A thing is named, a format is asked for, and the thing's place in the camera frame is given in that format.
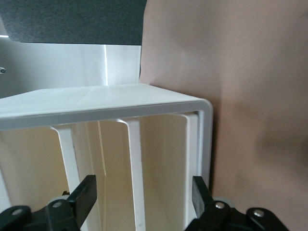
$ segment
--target screw head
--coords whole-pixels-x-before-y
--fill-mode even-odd
[[[13,216],[17,215],[17,214],[20,214],[23,210],[21,208],[18,208],[18,209],[15,209],[11,214]]]
[[[219,209],[223,209],[225,207],[225,204],[222,202],[216,202],[215,207]]]
[[[262,218],[262,217],[264,217],[264,212],[262,210],[260,210],[260,209],[256,209],[254,211],[254,215],[259,217],[259,218]]]
[[[61,205],[62,205],[62,202],[58,201],[58,202],[54,203],[52,205],[52,207],[57,208],[57,207],[60,207]]]

